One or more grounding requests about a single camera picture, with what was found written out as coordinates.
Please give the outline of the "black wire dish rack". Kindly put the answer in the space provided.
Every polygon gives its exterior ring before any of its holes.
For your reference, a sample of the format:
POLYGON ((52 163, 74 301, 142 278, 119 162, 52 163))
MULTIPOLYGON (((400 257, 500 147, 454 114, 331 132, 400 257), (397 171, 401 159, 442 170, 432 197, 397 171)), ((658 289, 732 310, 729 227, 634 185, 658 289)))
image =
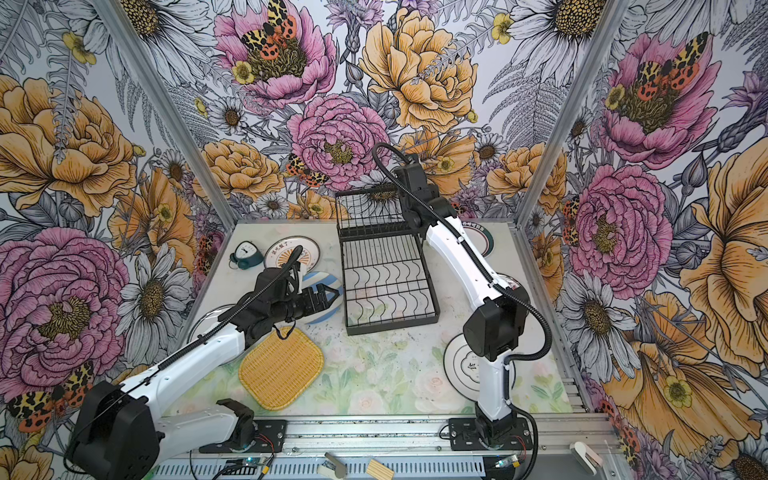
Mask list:
POLYGON ((403 217, 394 186, 335 196, 350 335, 434 324, 440 316, 423 240, 403 217))

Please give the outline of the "yellow woven square plate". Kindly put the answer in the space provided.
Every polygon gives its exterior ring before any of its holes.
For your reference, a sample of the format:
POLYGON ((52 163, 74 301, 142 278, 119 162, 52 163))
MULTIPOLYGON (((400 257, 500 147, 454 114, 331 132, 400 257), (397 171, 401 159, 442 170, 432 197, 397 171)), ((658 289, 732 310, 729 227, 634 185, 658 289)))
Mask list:
POLYGON ((238 378, 263 409, 280 411, 303 394, 323 367, 322 350, 304 332, 280 327, 249 350, 238 378))

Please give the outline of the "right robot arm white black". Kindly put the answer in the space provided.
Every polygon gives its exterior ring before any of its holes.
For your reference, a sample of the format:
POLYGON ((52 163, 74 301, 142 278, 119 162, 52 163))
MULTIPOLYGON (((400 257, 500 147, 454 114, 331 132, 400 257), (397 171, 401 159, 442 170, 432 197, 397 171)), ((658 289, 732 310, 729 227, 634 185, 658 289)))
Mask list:
POLYGON ((539 320, 543 345, 533 353, 517 351, 527 317, 541 318, 526 290, 490 267, 465 233, 451 203, 428 182, 415 157, 400 152, 395 155, 402 164, 388 176, 399 190, 403 217, 451 267, 473 309, 463 326, 463 338, 479 360, 475 425, 485 445, 499 446, 524 426, 519 420, 522 411, 511 398, 515 363, 545 356, 551 349, 551 331, 544 320, 539 320))

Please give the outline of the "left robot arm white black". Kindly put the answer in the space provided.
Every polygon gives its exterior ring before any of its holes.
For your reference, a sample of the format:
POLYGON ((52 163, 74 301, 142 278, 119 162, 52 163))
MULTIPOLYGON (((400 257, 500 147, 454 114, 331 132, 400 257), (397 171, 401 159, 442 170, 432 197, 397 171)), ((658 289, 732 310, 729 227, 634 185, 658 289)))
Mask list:
POLYGON ((118 384, 102 381, 84 397, 64 454, 65 467, 95 479, 141 479, 157 464, 201 447, 244 450, 254 413, 229 398, 203 411, 165 417, 167 408, 217 367, 286 324, 331 309, 338 287, 304 286, 297 264, 267 268, 252 291, 215 324, 147 370, 118 384))

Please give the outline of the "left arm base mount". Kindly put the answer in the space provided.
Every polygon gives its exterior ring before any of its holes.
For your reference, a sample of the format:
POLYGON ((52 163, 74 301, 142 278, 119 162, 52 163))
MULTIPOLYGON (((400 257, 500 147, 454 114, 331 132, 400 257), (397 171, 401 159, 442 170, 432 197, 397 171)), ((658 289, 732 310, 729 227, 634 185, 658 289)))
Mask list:
POLYGON ((198 449, 202 454, 280 453, 286 437, 285 420, 255 420, 238 426, 231 438, 198 449))

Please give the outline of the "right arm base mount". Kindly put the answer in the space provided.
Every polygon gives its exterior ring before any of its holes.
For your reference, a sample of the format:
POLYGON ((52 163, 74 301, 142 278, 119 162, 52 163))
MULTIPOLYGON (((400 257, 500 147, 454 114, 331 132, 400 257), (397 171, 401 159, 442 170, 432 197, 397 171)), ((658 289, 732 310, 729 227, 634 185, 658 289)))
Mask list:
POLYGON ((453 451, 530 451, 533 430, 518 416, 487 423, 479 418, 450 418, 448 440, 453 451))

